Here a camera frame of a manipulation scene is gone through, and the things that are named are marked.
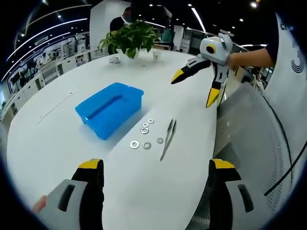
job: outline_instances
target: green leaves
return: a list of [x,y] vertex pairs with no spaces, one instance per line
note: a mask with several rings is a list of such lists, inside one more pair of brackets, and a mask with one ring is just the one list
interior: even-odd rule
[[116,34],[108,33],[106,38],[101,40],[98,48],[103,49],[106,46],[111,46],[111,50],[121,49],[124,54],[134,59],[136,49],[146,48],[149,52],[154,46],[154,41],[157,39],[155,30],[148,24],[136,21],[131,25],[125,25]]
[[136,49],[135,49],[135,48],[130,48],[130,49],[128,49],[126,55],[127,55],[129,58],[134,59],[134,58],[135,58],[135,55],[136,55]]

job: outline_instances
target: human hand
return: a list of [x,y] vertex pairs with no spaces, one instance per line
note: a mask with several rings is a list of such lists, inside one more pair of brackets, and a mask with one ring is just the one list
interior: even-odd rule
[[44,195],[33,205],[32,210],[34,213],[39,213],[46,206],[46,199],[47,196]]
[[227,59],[227,65],[230,69],[233,69],[236,66],[234,54],[229,55]]

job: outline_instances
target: cup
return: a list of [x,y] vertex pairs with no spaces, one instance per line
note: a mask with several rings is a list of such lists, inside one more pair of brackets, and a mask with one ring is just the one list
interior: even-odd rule
[[160,51],[154,51],[153,52],[153,59],[155,60],[155,61],[157,61],[157,60],[159,60],[160,58],[161,58],[161,52]]

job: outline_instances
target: white table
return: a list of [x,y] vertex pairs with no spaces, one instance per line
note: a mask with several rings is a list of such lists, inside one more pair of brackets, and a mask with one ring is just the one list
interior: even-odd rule
[[[205,108],[212,68],[170,84],[191,57],[162,51],[161,59],[153,61],[152,53],[141,52],[132,65],[109,64],[109,57],[104,57],[62,75],[34,95],[13,119],[8,139],[8,168],[23,201],[31,206],[70,179],[80,163],[99,158],[105,162],[104,229],[123,229],[124,223],[130,223],[124,229],[184,229],[205,187],[216,126],[216,105]],[[74,108],[114,82],[144,90],[142,109],[108,141],[102,141]],[[127,157],[129,142],[138,138],[140,124],[148,116],[157,121],[150,130],[153,135],[148,136],[153,154],[147,158],[137,149],[133,153],[138,154]],[[165,137],[172,117],[178,121],[176,134],[160,162],[162,146],[154,144],[154,138]],[[153,187],[155,193],[146,194]]]

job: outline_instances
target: blue plastic tray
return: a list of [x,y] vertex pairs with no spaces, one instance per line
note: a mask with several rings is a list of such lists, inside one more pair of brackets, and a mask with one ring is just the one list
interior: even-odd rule
[[114,83],[94,94],[75,110],[99,138],[107,140],[142,105],[143,90]]

